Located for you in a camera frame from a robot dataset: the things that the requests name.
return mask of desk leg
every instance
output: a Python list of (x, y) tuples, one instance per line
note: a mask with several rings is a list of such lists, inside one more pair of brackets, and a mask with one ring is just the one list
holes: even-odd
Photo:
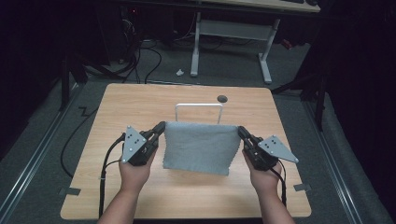
[(271, 46), (274, 42), (274, 38), (275, 38), (277, 27), (278, 27), (279, 23), (280, 23), (280, 19), (275, 20), (274, 25), (270, 31), (269, 36), (268, 36), (267, 44), (264, 49), (264, 53), (259, 54), (260, 66), (262, 67), (262, 75), (264, 76), (264, 82), (266, 84), (272, 83), (271, 74), (270, 74), (270, 71), (268, 70), (267, 57), (268, 57), (268, 53), (270, 52)]
[(192, 61), (191, 61), (192, 77), (198, 76), (200, 31), (201, 31), (201, 12), (197, 12), (197, 22), (195, 23), (195, 43), (194, 43), (194, 51), (192, 52)]

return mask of gray cloth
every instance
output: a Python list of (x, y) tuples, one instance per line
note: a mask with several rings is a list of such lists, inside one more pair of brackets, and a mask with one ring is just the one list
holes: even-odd
[(163, 168), (228, 175), (241, 138), (237, 126), (166, 122)]

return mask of forearm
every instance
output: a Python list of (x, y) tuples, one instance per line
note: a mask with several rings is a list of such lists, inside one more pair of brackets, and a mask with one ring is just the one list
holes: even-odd
[(139, 194), (122, 190), (117, 193), (98, 223), (132, 223)]
[(294, 223), (289, 211), (280, 201), (276, 193), (258, 193), (262, 222), (265, 224), (291, 224)]

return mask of desk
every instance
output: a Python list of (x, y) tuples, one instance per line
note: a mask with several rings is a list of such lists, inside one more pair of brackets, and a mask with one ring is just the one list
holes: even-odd
[[(307, 3), (297, 4), (291, 2), (285, 2), (280, 0), (204, 0), (208, 3), (221, 3), (231, 4), (245, 7), (264, 7), (271, 9), (281, 10), (293, 10), (300, 12), (319, 12), (318, 6), (312, 7)], [(192, 53), (191, 60), (191, 76), (198, 76), (198, 63), (199, 63), (199, 39), (200, 35), (218, 35), (228, 36), (236, 38), (254, 39), (265, 41), (263, 52), (259, 54), (259, 63), (262, 68), (262, 76), (264, 82), (267, 84), (272, 83), (271, 75), (268, 69), (267, 57), (270, 48), (273, 44), (277, 27), (280, 23), (280, 19), (275, 19), (273, 25), (256, 25), (256, 24), (245, 24), (238, 22), (227, 22), (227, 21), (212, 21), (212, 20), (201, 20), (201, 13), (197, 13), (197, 20), (195, 24), (195, 44)]]
[[(110, 84), (70, 185), (71, 188), (81, 189), (81, 192), (78, 196), (66, 196), (62, 218), (98, 218), (102, 163), (108, 148), (125, 132), (127, 125), (132, 125), (138, 131), (146, 131), (159, 121), (175, 120), (175, 105), (178, 103), (217, 103), (219, 95), (228, 97), (223, 107), (221, 124), (243, 125), (251, 133), (263, 138), (276, 134), (286, 146), (289, 145), (274, 99), (267, 89)], [(218, 114), (218, 108), (201, 110), (186, 107), (178, 111), (178, 120), (216, 123)], [(136, 218), (261, 216), (258, 198), (250, 184), (249, 170), (241, 151), (238, 151), (232, 162), (230, 174), (223, 176), (163, 169), (164, 147), (162, 135), (150, 178), (139, 197)], [(118, 145), (109, 161), (119, 159), (120, 154), (121, 145)], [(311, 208), (306, 194), (293, 188), (301, 184), (297, 167), (292, 162), (285, 161), (284, 164), (287, 170), (288, 209), (294, 217), (307, 217)], [(105, 207), (119, 188), (119, 168), (110, 165), (106, 175)]]

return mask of person's right hand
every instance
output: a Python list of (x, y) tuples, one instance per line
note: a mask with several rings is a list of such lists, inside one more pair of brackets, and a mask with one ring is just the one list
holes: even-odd
[[(250, 181), (254, 189), (258, 194), (276, 194), (277, 195), (277, 183), (279, 178), (270, 170), (259, 171), (254, 169), (253, 164), (250, 162), (248, 156), (242, 151), (247, 163), (247, 167), (250, 170)], [(279, 174), (282, 169), (279, 162), (273, 167)]]

